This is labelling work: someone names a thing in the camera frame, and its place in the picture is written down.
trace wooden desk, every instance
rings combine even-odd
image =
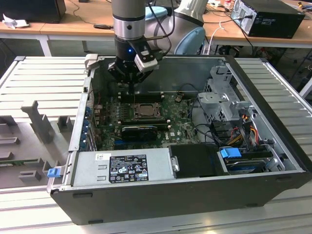
[[[113,25],[112,7],[105,0],[91,0],[88,3],[81,3],[78,0],[65,0],[66,13],[59,24],[46,23],[40,30],[41,34],[46,35],[79,35],[79,36],[109,36],[113,37],[112,30],[96,29],[92,24],[83,22],[80,18],[74,16],[74,11],[84,21],[90,23],[99,23]]]
[[[86,41],[114,41],[112,30],[95,29],[90,23],[113,24],[111,4],[105,0],[91,0],[89,3],[80,3],[78,0],[65,0],[66,14],[59,24],[31,23],[31,27],[10,29],[0,25],[0,38],[37,39],[40,41],[45,56],[51,56],[49,40],[81,40],[84,51],[87,51]],[[285,0],[291,4],[296,1]],[[221,12],[209,12],[204,16],[205,22],[226,21],[230,18]],[[245,45],[249,43],[242,34],[240,28],[234,22],[222,24],[225,30],[218,30],[213,38],[213,44],[221,45]],[[218,24],[204,24],[206,35],[210,39]],[[274,38],[249,38],[254,46],[285,47],[285,48],[312,48],[312,20],[303,20],[292,39]]]
[[[286,0],[290,4],[296,5],[297,1]],[[220,22],[230,20],[229,17],[224,17],[224,13],[212,12],[203,16],[205,22]],[[233,22],[223,23],[225,30],[218,30],[213,38],[214,44],[224,45],[249,45],[240,28]],[[210,39],[212,33],[219,24],[204,24],[206,35]],[[279,38],[255,38],[248,37],[249,41],[254,46],[268,46],[268,47],[297,47],[297,48],[311,48],[312,47],[312,20],[304,19],[297,29],[292,39]]]

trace open computer chassis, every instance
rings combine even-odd
[[[129,95],[90,64],[61,185],[79,225],[263,206],[312,163],[232,57],[166,57]],[[254,66],[250,60],[244,66]]]

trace table leg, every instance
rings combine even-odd
[[[44,56],[46,57],[50,57],[51,55],[51,51],[50,51],[50,47],[49,47],[49,39],[47,36],[42,35],[42,37],[38,38],[41,48],[43,50]]]
[[[309,80],[309,82],[303,87],[303,89],[300,91],[300,95],[305,98],[312,90],[312,79]]]
[[[83,47],[83,51],[88,53],[89,50],[88,50],[88,45],[87,45],[87,41],[83,40],[82,41],[82,47]]]

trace fan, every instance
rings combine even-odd
[[[233,10],[234,10],[235,12],[238,12],[239,7],[240,7],[240,0],[237,0],[237,1],[235,2],[235,4],[234,4]]]

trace motherboard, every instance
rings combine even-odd
[[[189,97],[177,93],[109,98],[97,117],[98,149],[166,148],[199,143],[190,120],[190,102]]]

